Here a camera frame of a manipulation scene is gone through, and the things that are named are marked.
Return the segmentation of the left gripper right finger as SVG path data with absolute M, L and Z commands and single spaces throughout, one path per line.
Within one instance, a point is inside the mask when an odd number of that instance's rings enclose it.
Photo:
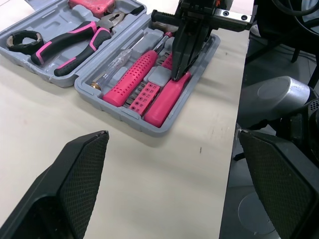
M 319 169 L 292 142 L 242 130 L 256 193 L 282 239 L 319 237 Z

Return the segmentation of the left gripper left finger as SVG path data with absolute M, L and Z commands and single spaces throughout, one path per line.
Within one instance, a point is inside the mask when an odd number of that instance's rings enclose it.
M 32 183 L 0 229 L 2 239 L 82 239 L 104 167 L 109 133 L 68 142 Z

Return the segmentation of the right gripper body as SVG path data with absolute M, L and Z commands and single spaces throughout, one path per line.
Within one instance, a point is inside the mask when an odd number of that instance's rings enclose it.
M 241 32 L 250 29 L 252 16 L 230 10 L 231 0 L 180 0 L 175 18 L 203 23 L 211 29 Z

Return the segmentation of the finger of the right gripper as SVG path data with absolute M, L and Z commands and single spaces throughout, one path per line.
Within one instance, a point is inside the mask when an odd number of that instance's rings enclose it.
M 201 52 L 202 46 L 206 41 L 209 32 L 209 26 L 201 26 L 196 32 L 194 32 L 188 39 L 186 49 L 184 51 L 184 70 L 187 72 L 193 63 L 197 60 L 199 53 Z
M 178 81 L 188 68 L 190 58 L 188 43 L 192 39 L 192 35 L 191 24 L 181 24 L 175 34 L 171 70 L 171 77 L 174 81 Z

